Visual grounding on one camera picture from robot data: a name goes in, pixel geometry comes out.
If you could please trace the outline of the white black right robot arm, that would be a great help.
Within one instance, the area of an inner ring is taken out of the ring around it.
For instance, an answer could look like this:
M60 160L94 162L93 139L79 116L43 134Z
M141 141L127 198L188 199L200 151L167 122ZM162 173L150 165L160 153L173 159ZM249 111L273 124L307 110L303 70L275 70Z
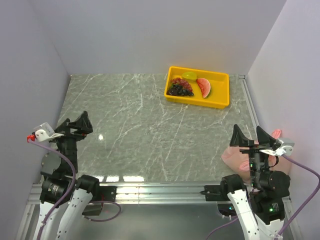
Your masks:
M276 160L291 155L294 142L288 138L274 138L260 126L256 128L258 143L247 138L238 125L234 125L230 147L239 147L248 155L250 187L247 190L238 174L225 176L220 182L220 194L230 200L247 240L279 240L285 222L283 198L289 196L290 177L272 170L269 157Z

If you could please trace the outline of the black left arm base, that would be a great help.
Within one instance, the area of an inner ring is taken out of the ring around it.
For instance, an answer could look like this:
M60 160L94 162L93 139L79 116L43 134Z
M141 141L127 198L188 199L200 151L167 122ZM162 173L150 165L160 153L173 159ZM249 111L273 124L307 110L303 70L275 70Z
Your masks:
M91 202L85 207L82 212L83 216L99 216L102 211L104 205L107 203L92 203L96 201L107 201L107 202L115 202L116 200L117 187L116 186L100 186L98 193L93 195Z

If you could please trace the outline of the pink plastic bag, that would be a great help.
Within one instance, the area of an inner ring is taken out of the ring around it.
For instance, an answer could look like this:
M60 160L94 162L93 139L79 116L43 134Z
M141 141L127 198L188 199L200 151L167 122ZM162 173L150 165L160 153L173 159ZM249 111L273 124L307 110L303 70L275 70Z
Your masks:
M275 139L282 138L282 131L280 129L276 129L270 135ZM254 141L254 146L259 146L258 140ZM240 152L241 148L245 148L245 147L228 146L226 150L223 152L221 158L222 158L222 161L232 171L234 171L235 174L238 174L244 182L252 183L254 181L254 177L270 175L273 172L282 172L286 175L289 173L291 164L289 163L288 160L284 159L285 155L269 156L268 160L269 160L269 166L271 167L271 171L250 172L249 157L248 155L242 154Z

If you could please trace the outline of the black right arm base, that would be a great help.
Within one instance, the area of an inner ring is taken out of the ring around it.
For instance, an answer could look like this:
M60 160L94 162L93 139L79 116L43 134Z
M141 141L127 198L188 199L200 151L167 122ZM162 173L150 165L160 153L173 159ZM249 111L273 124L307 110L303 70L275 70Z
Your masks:
M221 215L222 218L229 218L231 220L237 216L233 204L220 185L205 185L204 190L199 193L204 195L206 202L217 203L218 214Z

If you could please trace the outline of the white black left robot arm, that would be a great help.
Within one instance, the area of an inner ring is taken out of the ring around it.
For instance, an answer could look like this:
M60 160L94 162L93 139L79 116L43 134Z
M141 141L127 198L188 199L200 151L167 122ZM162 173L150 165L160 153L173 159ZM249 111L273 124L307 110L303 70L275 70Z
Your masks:
M68 240L78 220L90 201L101 195L99 179L89 175L76 178L78 173L77 142L93 132L87 111L74 121L66 119L56 129L47 122L41 124L27 137L37 146L51 142L56 149L48 148L42 158L40 174L40 210L35 240Z

